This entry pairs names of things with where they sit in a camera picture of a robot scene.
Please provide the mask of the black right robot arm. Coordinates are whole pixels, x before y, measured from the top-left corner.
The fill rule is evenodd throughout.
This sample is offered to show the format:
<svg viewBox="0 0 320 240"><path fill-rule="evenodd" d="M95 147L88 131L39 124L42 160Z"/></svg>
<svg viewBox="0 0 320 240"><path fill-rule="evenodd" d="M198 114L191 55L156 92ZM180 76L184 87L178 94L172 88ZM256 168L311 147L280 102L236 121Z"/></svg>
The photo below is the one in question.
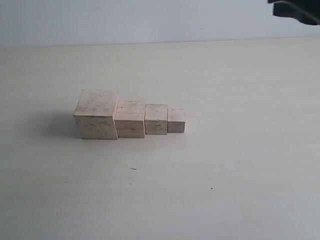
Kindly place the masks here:
<svg viewBox="0 0 320 240"><path fill-rule="evenodd" d="M268 0L273 4L272 14L280 18L291 18L304 25L320 25L320 0Z"/></svg>

